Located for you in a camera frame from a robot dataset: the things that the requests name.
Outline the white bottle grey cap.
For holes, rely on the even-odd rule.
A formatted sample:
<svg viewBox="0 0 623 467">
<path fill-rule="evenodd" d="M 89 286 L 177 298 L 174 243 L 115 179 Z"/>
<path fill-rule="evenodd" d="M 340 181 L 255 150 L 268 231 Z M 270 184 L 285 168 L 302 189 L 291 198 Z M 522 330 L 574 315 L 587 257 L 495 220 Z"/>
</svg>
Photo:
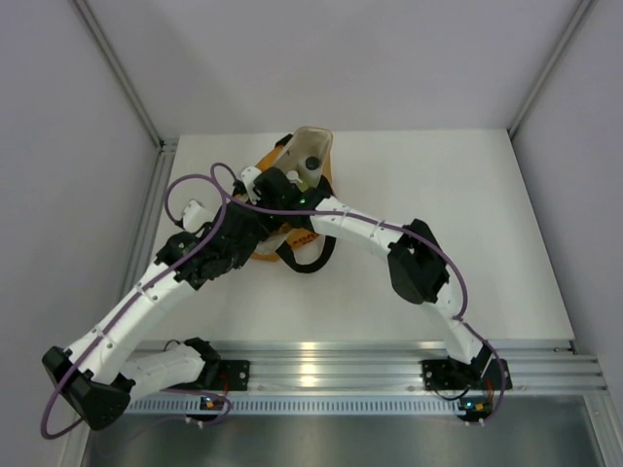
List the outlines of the white bottle grey cap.
<svg viewBox="0 0 623 467">
<path fill-rule="evenodd" d="M 311 187 L 317 187 L 322 177 L 322 161 L 317 156 L 308 156 L 299 161 L 298 171 L 309 177 Z"/>
</svg>

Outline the tan canvas tote bag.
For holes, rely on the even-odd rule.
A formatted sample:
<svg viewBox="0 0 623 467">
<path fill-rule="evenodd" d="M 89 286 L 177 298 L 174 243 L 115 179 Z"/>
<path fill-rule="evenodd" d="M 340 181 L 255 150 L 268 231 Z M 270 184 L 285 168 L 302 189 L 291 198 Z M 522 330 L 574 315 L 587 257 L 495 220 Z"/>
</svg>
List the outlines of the tan canvas tote bag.
<svg viewBox="0 0 623 467">
<path fill-rule="evenodd" d="M 263 237 L 250 254 L 252 260 L 283 262 L 304 274 L 317 272 L 329 262 L 337 239 L 314 232 L 311 220 L 300 213 L 334 194 L 332 145 L 330 130 L 302 126 L 240 172 L 233 196 L 271 211 L 259 215 Z"/>
</svg>

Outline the green pump bottle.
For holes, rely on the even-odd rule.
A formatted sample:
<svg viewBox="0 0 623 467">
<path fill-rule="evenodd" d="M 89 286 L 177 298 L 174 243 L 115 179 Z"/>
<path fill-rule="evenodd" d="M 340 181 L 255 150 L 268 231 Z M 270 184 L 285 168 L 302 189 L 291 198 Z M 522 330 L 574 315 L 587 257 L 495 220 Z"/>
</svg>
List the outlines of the green pump bottle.
<svg viewBox="0 0 623 467">
<path fill-rule="evenodd" d="M 312 186 L 309 177 L 305 173 L 297 170 L 288 171 L 286 173 L 286 177 L 287 180 L 302 193 L 307 191 Z"/>
</svg>

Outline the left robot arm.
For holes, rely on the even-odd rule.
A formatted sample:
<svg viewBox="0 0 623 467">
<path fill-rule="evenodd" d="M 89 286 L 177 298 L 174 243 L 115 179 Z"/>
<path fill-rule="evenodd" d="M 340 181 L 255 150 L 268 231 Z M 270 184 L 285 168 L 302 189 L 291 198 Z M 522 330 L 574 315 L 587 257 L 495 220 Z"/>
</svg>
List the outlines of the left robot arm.
<svg viewBox="0 0 623 467">
<path fill-rule="evenodd" d="M 170 237 L 133 289 L 96 325 L 67 347 L 43 356 L 45 370 L 62 397 L 93 431 L 114 423 L 128 406 L 168 389 L 217 389 L 222 363 L 208 341 L 187 339 L 138 359 L 132 353 L 181 302 L 233 269 L 281 223 L 245 202 L 231 202 L 211 215 L 191 200 Z"/>
</svg>

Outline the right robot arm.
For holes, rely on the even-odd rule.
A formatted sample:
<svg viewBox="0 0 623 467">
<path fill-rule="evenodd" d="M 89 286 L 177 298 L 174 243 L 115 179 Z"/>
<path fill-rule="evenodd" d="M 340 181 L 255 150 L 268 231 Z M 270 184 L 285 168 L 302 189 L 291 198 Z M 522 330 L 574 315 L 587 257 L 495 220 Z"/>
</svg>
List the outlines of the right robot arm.
<svg viewBox="0 0 623 467">
<path fill-rule="evenodd" d="M 464 321 L 465 281 L 427 223 L 416 219 L 400 226 L 371 218 L 341 203 L 325 178 L 305 190 L 276 167 L 264 171 L 248 167 L 241 178 L 251 205 L 259 209 L 269 225 L 275 253 L 296 272 L 320 270 L 340 240 L 386 262 L 393 291 L 422 309 L 446 345 L 446 358 L 422 364 L 427 389 L 511 388 L 506 362 Z M 285 226 L 324 236 L 319 258 L 309 264 L 298 263 L 292 246 L 279 234 Z"/>
</svg>

